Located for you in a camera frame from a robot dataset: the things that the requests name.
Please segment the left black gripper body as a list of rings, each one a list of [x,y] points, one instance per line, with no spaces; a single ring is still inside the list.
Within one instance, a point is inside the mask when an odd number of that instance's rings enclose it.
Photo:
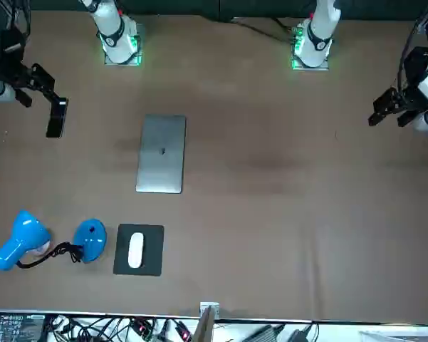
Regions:
[[[400,63],[398,76],[405,73],[407,85],[398,84],[398,92],[406,108],[428,110],[428,47],[416,46]]]

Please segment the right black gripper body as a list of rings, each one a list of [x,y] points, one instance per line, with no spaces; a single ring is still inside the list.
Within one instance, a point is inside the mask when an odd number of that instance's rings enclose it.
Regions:
[[[22,61],[26,38],[19,29],[7,29],[0,33],[0,81],[13,88],[27,88],[31,71]]]

